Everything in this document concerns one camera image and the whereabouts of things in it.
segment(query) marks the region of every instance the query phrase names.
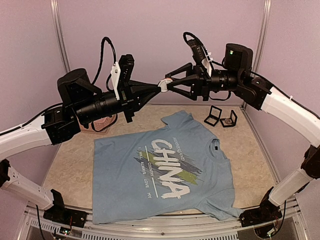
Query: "table top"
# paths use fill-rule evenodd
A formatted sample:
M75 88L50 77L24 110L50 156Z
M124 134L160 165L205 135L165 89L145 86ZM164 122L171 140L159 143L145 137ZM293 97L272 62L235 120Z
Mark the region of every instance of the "table top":
M256 138L241 109L221 106L222 118L231 110L238 116L235 127L223 128L220 123L212 127L204 123L210 106L203 105L146 105L135 113L133 122L127 123L123 113L117 123L105 134L81 132L61 144L47 173L43 186L62 194L64 204L92 209L94 139L123 134L152 131L165 126L162 117L185 110L220 139L220 148L230 159L235 189L234 207L256 206L274 184L274 179ZM175 214L196 214L190 209Z

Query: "wall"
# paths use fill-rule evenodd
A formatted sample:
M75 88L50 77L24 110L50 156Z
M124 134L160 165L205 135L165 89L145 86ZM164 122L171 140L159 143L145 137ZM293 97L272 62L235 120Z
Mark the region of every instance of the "wall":
M166 73L193 61L182 37L186 31L198 36L218 62L224 57L226 43L239 43L256 49L263 6L263 0L59 2L71 69L86 68L93 80L99 65L101 40L108 36L114 43L117 59L124 54L133 55L132 79L147 83L158 83ZM97 85L104 90L111 64L111 50L107 45L97 81ZM225 98L226 95L222 92L214 97ZM172 92L159 94L151 102L195 103ZM233 96L226 103L241 104L242 100Z
M259 73L288 95L320 113L320 4L317 0L273 0ZM283 179L303 161L308 142L283 122L248 109ZM320 236L320 182L314 180L297 200L310 239Z
M60 101L64 75L50 1L2 1L0 7L0 131ZM10 157L21 174L41 184L57 150L40 147ZM0 240L14 239L27 201L0 190Z

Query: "t-shirt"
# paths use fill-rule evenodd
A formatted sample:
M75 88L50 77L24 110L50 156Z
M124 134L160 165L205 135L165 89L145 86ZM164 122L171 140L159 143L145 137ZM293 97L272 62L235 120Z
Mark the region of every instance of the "t-shirt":
M198 209L238 217L229 159L218 138L179 111L155 131L95 140L93 223L139 220Z

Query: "t-shirt sleeve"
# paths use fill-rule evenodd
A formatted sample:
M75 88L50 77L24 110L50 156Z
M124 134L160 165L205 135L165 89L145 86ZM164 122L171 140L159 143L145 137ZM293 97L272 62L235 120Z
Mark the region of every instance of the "t-shirt sleeve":
M162 122L168 125L170 129L179 129L186 126L189 123L196 123L191 113L186 113L186 111L178 111L170 116L165 116L161 118Z
M238 218L243 210L233 207L234 200L235 190L225 189L203 199L196 209L218 220L225 220L230 217Z

